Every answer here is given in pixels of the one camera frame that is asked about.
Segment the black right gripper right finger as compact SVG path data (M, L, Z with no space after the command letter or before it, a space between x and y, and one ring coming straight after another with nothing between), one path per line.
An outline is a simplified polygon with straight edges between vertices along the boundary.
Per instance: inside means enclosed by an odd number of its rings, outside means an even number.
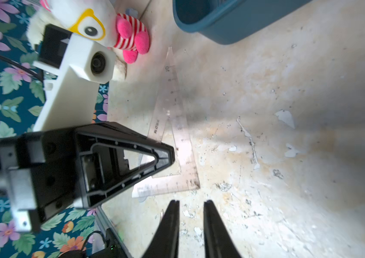
M241 258L213 201L204 203L206 258Z

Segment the pink triangle ruler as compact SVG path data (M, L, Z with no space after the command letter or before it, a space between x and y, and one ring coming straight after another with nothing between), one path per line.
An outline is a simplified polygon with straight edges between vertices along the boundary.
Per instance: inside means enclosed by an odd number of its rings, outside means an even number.
M144 179L134 185L133 198L200 189L198 170L171 46L168 48L165 66L161 74L148 137L159 143L162 142L167 124L171 125L177 155L176 163L179 165L180 172L176 175L157 178L150 176Z

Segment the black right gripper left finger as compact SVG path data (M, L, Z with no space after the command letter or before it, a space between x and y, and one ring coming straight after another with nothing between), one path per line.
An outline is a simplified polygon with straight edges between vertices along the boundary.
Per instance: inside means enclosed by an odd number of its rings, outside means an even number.
M179 249L180 202L172 200L164 213L143 258L177 258Z

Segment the teal plastic storage box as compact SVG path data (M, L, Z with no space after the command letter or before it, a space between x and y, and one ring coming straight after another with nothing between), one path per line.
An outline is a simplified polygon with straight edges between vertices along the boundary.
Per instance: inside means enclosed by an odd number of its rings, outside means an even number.
M177 26L220 45L231 45L271 25L308 0L172 1Z

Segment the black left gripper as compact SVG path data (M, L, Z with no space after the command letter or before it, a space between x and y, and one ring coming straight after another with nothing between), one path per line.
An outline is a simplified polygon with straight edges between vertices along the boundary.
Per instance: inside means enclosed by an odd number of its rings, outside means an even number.
M175 161L172 146L115 122L25 133L0 139L0 196L18 232L39 232L73 201L95 208Z

